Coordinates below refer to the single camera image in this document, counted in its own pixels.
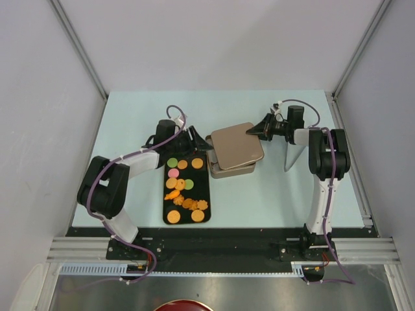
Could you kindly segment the square tin lid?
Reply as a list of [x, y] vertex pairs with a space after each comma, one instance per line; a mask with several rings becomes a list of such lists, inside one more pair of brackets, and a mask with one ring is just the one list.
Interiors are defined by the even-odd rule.
[[264, 158], [258, 137], [246, 134], [246, 130], [253, 126], [251, 122], [246, 122], [211, 133], [217, 163], [222, 170], [245, 167]]

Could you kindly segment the pink round cookie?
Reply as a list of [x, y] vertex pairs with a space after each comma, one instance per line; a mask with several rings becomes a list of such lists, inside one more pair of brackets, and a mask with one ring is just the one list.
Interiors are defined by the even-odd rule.
[[180, 172], [177, 168], [172, 168], [168, 171], [168, 177], [169, 178], [177, 178], [179, 176]]

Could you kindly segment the square cookie tin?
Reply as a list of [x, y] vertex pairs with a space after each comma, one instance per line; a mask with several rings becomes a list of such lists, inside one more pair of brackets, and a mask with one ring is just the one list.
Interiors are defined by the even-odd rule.
[[250, 174], [264, 157], [259, 139], [245, 133], [236, 137], [210, 135], [207, 141], [213, 147], [207, 152], [208, 167], [216, 179]]

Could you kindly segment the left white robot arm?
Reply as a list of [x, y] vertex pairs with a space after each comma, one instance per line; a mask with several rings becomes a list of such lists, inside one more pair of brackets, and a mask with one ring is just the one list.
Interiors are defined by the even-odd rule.
[[142, 254], [143, 243], [136, 239], [139, 230], [124, 210], [128, 181], [162, 167], [175, 156], [193, 156], [212, 149], [194, 126], [186, 128], [183, 121], [163, 119], [139, 151], [113, 161], [95, 156], [78, 190], [77, 203], [122, 241], [120, 250], [124, 255], [136, 259]]

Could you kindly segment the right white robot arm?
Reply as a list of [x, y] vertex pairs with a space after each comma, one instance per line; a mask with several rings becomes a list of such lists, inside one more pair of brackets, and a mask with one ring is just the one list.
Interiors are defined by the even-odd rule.
[[274, 104], [261, 122], [246, 130], [262, 141], [271, 141], [281, 136], [287, 144], [308, 149], [308, 167], [313, 175], [314, 187], [311, 210], [299, 241], [294, 248], [307, 260], [314, 260], [320, 254], [334, 249], [331, 241], [331, 214], [337, 188], [350, 171], [351, 159], [343, 129], [320, 128], [319, 112], [312, 110], [317, 121], [305, 126], [304, 107], [310, 106], [301, 100], [288, 100], [292, 104], [287, 115], [281, 114], [284, 101]]

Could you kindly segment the metal tongs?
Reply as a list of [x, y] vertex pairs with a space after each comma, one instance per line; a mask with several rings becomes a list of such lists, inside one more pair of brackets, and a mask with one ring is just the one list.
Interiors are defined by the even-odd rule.
[[300, 141], [300, 144], [286, 143], [285, 160], [283, 165], [284, 172], [288, 172], [296, 164], [297, 160], [299, 160], [307, 146], [308, 143], [306, 143], [305, 140]]

